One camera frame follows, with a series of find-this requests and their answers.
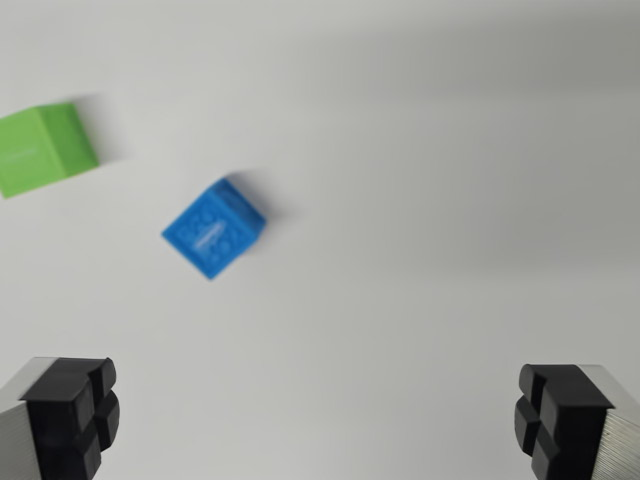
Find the black-padded silver gripper right finger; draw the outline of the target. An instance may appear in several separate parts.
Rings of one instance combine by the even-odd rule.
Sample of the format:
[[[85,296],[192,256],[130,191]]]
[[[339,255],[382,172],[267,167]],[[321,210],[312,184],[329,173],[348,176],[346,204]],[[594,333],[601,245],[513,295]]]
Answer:
[[[519,448],[541,480],[639,477],[639,402],[600,365],[525,364]]]

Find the black-padded silver gripper left finger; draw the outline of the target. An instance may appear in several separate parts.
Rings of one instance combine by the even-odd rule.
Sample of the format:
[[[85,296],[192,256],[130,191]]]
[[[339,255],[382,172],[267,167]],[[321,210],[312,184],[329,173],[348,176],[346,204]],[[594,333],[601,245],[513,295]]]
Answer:
[[[34,357],[1,387],[1,477],[88,480],[116,438],[109,358]]]

